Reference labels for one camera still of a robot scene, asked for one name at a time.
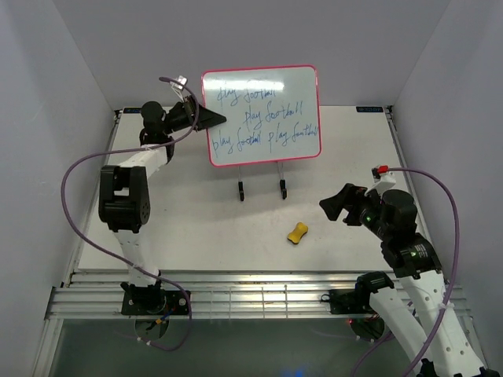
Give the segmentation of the yellow bone-shaped eraser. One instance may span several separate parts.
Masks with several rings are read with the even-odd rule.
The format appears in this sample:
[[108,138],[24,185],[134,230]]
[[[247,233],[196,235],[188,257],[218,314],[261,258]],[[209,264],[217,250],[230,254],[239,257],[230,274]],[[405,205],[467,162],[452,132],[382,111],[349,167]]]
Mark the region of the yellow bone-shaped eraser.
[[293,244],[299,244],[300,240],[308,233],[309,228],[306,224],[298,222],[295,228],[287,235],[287,240]]

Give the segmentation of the pink framed whiteboard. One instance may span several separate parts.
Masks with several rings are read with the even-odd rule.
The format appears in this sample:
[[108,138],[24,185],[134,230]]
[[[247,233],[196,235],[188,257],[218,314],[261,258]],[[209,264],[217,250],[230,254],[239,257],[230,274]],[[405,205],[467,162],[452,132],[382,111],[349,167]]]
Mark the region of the pink framed whiteboard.
[[311,159],[321,154],[314,66],[207,71],[201,87],[205,107],[226,117],[207,131],[214,167]]

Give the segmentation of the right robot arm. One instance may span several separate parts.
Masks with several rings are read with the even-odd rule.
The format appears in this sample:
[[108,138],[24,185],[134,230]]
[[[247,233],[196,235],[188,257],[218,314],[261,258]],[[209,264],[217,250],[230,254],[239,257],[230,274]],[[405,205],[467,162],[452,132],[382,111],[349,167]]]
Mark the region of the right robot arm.
[[346,184],[319,203],[328,220],[342,211],[348,226],[364,226],[380,240],[381,252],[412,302],[413,312],[398,297],[383,272],[357,279],[351,297],[359,309],[376,312],[405,351],[405,375],[497,376],[468,341],[448,297],[442,267],[431,243],[417,232],[413,197],[399,189],[379,193]]

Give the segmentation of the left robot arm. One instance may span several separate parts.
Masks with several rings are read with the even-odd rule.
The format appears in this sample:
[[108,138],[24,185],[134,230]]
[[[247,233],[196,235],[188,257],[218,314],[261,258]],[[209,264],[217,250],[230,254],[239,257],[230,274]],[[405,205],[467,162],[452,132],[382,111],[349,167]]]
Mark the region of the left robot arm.
[[188,96],[169,111],[160,103],[142,105],[143,128],[139,141],[143,149],[118,165],[105,165],[100,172],[98,215],[119,241],[123,257],[131,262],[129,280],[121,283],[126,315],[165,314],[169,296],[157,279],[152,253],[141,230],[150,218],[149,179],[174,156],[173,133],[190,129],[207,130],[226,121],[224,115],[203,106],[197,108]]

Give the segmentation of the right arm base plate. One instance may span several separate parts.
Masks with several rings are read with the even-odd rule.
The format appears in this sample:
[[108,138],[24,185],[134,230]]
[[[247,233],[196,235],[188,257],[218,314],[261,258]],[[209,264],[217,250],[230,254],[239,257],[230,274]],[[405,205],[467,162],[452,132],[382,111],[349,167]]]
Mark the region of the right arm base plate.
[[374,310],[369,304],[369,295],[356,290],[332,289],[322,294],[320,302],[329,305],[329,312],[336,314],[371,314]]

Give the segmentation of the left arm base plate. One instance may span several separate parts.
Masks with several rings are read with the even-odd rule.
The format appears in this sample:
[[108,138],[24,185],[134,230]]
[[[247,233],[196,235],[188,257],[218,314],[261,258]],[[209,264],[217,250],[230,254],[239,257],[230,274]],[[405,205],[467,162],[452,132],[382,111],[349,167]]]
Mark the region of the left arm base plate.
[[120,313],[124,316],[188,315],[187,299],[180,291],[130,291],[125,292]]

